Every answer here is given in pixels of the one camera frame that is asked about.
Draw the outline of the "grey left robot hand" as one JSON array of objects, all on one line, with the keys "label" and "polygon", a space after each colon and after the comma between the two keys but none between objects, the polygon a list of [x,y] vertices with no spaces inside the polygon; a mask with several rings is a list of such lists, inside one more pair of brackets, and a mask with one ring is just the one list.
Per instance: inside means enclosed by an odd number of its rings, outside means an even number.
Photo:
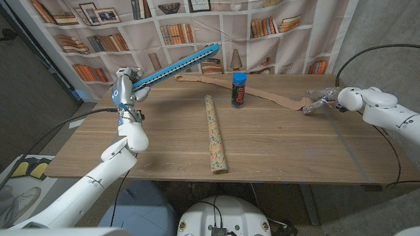
[{"label": "grey left robot hand", "polygon": [[127,111],[132,108],[135,102],[144,101],[150,91],[150,87],[144,87],[133,92],[133,83],[142,78],[143,73],[140,68],[119,68],[116,72],[117,80],[112,87],[112,101],[116,108]]}]

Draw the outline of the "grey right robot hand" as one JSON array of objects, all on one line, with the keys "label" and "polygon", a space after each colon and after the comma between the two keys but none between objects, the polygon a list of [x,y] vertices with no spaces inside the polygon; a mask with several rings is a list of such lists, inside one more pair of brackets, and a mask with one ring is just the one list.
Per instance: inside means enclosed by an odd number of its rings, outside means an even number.
[{"label": "grey right robot hand", "polygon": [[328,102],[336,102],[340,92],[341,88],[339,87],[306,91],[306,97],[310,98],[314,102],[303,107],[303,113],[305,115],[310,115],[315,109],[322,107],[324,104]]}]

